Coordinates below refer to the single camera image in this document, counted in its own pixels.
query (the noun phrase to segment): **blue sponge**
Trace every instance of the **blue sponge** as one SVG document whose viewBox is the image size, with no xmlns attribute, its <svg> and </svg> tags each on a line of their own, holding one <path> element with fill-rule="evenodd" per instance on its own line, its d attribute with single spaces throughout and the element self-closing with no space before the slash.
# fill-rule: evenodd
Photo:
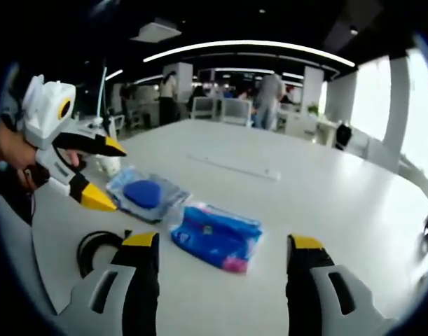
<svg viewBox="0 0 428 336">
<path fill-rule="evenodd" d="M 123 194 L 131 202 L 144 209 L 154 209 L 160 202 L 160 186 L 148 180 L 125 185 Z"/>
</svg>

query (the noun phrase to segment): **black ceiling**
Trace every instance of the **black ceiling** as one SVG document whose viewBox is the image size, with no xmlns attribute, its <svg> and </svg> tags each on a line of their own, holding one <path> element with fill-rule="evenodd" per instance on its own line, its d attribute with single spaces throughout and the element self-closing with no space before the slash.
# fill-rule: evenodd
<svg viewBox="0 0 428 336">
<path fill-rule="evenodd" d="M 48 5 L 50 8 L 44 8 L 43 4 L 38 8 L 25 5 L 13 20 L 18 23 L 18 28 L 11 42 L 15 43 L 14 51 L 17 51 L 13 53 L 14 57 L 26 64 L 24 68 L 28 68 L 29 73 L 43 72 L 49 79 L 71 83 L 93 81 L 94 76 L 99 77 L 103 62 L 108 66 L 108 73 L 123 69 L 115 81 L 134 81 L 160 74 L 164 65 L 173 62 L 190 62 L 195 71 L 210 67 L 251 67 L 303 74 L 304 63 L 284 56 L 326 65 L 345 73 L 353 69 L 306 52 L 269 46 L 203 48 L 147 63 L 142 60 L 162 51 L 194 43 L 254 39 L 327 50 L 361 64 L 388 53 L 387 39 L 395 41 L 392 44 L 407 41 L 405 38 L 391 38 L 390 34 L 395 34 L 395 31 L 385 24 L 387 16 L 379 6 L 368 9 L 364 21 L 355 14 L 360 10 L 353 4 L 355 0 L 266 1 L 261 5 L 247 2 L 237 6 L 211 1 L 192 1 L 186 5 L 180 1 L 168 5 L 161 1 L 93 0 L 78 1 L 76 5 L 68 4 L 65 7 L 55 4 Z M 138 35 L 140 27 L 154 18 L 173 22 L 182 34 L 156 44 L 130 40 Z M 330 41 L 333 41 L 334 34 L 341 41 L 344 41 L 343 34 L 346 34 L 342 29 L 340 36 L 335 33 L 337 22 L 340 27 L 356 23 L 361 30 L 355 37 L 346 37 L 345 45 L 340 45 L 339 50 L 331 50 L 333 43 Z M 330 79 L 335 73 L 326 71 L 326 78 Z"/>
</svg>

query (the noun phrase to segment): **person in gray shirt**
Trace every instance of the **person in gray shirt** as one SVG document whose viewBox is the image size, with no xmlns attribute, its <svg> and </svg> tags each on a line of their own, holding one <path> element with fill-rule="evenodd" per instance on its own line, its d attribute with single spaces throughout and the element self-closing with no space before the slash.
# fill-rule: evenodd
<svg viewBox="0 0 428 336">
<path fill-rule="evenodd" d="M 277 116 L 277 103 L 285 95 L 285 84 L 279 75 L 265 76 L 254 100 L 256 117 L 254 127 L 271 130 Z"/>
</svg>

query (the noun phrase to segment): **window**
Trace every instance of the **window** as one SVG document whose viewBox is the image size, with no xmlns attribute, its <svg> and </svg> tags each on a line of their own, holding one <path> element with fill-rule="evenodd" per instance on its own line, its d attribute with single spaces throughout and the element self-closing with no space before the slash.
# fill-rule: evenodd
<svg viewBox="0 0 428 336">
<path fill-rule="evenodd" d="M 410 101 L 402 153 L 428 178 L 428 65 L 418 49 L 408 51 Z"/>
<path fill-rule="evenodd" d="M 319 95 L 319 104 L 318 104 L 318 112 L 319 114 L 324 114 L 324 110 L 326 109 L 326 99 L 327 99 L 327 82 L 324 81 L 321 86 L 321 94 Z"/>
<path fill-rule="evenodd" d="M 351 125 L 383 140 L 389 117 L 391 73 L 388 56 L 359 67 Z"/>
</svg>

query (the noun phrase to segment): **black cable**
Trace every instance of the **black cable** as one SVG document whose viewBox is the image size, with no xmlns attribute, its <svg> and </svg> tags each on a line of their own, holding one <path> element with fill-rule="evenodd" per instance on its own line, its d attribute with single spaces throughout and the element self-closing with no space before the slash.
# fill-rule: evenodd
<svg viewBox="0 0 428 336">
<path fill-rule="evenodd" d="M 81 277 L 86 277 L 94 270 L 92 259 L 99 247 L 102 245 L 108 245 L 119 249 L 122 242 L 122 238 L 109 231 L 95 231 L 84 236 L 76 250 L 76 261 L 78 263 Z"/>
</svg>

